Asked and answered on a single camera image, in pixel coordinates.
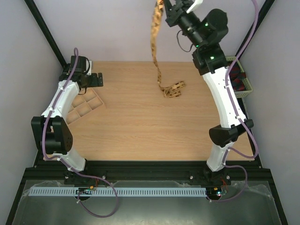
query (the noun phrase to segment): gray wall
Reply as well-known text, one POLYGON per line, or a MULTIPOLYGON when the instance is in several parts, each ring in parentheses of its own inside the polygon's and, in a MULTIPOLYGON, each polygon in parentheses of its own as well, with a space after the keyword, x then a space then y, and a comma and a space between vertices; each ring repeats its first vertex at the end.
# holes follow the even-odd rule
POLYGON ((0 224, 5 224, 37 152, 31 118, 48 106, 61 68, 23 0, 0 1, 0 31, 0 224))
POLYGON ((289 224, 300 224, 300 1, 277 0, 241 59, 253 86, 246 98, 264 167, 289 224))
MULTIPOLYGON (((262 6, 264 0, 257 0, 262 6)), ((150 27, 156 0, 35 0, 65 58, 77 46, 82 55, 104 61, 151 61, 150 27)), ((221 46, 235 55, 254 19, 251 0, 205 0, 196 14, 227 12, 229 34, 221 46)), ((192 61, 177 44, 178 27, 164 22, 158 35, 159 61, 192 61)), ((180 36, 185 49, 190 41, 180 36)))

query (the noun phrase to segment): basket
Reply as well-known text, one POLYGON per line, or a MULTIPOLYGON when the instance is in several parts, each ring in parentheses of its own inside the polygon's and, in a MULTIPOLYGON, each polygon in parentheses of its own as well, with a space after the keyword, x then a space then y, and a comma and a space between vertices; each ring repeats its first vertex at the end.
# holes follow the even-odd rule
MULTIPOLYGON (((236 59, 235 56, 226 56, 227 62, 234 61, 235 59, 236 59)), ((242 65, 240 64, 240 61, 237 61, 237 63, 239 65, 239 67, 240 67, 241 72, 244 72, 244 69, 243 69, 242 65)), ((244 98, 249 93, 251 93, 253 91, 252 86, 251 86, 248 78, 245 78, 242 81, 243 81, 243 83, 244 83, 244 85, 246 87, 246 90, 235 91, 234 94, 235 94, 236 98, 244 98)))

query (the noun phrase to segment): leopard print fabric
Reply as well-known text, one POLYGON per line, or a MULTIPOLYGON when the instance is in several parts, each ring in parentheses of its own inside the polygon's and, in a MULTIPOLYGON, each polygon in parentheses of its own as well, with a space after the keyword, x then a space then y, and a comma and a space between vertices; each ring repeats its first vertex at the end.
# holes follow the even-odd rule
POLYGON ((161 71, 158 66, 158 61, 156 59, 156 37, 158 35, 161 18, 164 12, 164 0, 157 0, 157 3, 154 8, 153 18, 152 18, 152 25, 151 25, 151 51, 153 57, 153 63, 157 68, 157 82, 159 88, 164 93, 165 98, 174 98, 181 95, 180 89, 185 87, 186 84, 184 81, 180 81, 170 87, 162 87, 161 86, 161 71))

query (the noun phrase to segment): wooden table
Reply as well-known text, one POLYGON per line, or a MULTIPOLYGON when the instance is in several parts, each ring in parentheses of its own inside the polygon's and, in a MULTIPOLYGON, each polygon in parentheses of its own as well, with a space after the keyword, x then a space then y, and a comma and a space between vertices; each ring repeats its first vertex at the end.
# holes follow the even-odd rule
MULTIPOLYGON (((152 62, 94 62, 105 107, 71 124, 74 146, 88 160, 207 160, 209 129, 219 124, 210 90, 193 63, 160 63, 163 85, 184 80, 178 98, 164 98, 152 62)), ((235 148, 253 155, 246 134, 235 148)), ((247 160, 231 152, 229 160, 247 160)))

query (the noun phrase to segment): item in basket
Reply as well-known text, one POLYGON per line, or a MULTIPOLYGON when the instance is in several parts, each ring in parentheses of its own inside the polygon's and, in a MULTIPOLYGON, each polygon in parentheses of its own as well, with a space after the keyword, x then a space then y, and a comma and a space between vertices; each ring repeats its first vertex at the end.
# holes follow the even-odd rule
POLYGON ((246 78, 246 73, 241 72, 237 62, 234 64, 232 70, 230 71, 229 77, 234 91, 247 90, 243 83, 243 79, 246 78))

